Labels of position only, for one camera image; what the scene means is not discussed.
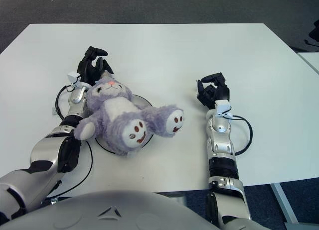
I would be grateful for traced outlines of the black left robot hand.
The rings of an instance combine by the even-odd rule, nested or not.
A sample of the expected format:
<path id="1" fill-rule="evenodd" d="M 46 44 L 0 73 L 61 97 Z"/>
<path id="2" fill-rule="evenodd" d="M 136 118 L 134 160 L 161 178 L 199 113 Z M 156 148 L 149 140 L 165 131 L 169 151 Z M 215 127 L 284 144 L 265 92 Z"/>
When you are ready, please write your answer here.
<path id="1" fill-rule="evenodd" d="M 90 46 L 85 52 L 84 58 L 79 62 L 77 73 L 80 74 L 81 82 L 94 86 L 104 76 L 112 76 L 113 70 L 103 58 L 108 52 Z"/>

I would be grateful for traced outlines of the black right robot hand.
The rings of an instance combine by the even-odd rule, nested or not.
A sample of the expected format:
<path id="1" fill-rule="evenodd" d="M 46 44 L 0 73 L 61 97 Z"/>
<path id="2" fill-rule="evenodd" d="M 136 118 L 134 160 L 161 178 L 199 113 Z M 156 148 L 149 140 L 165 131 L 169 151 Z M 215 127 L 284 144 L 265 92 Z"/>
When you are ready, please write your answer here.
<path id="1" fill-rule="evenodd" d="M 215 104 L 220 100 L 230 99 L 230 90 L 225 84 L 222 73 L 216 73 L 197 80 L 197 99 L 210 110 L 215 109 Z"/>

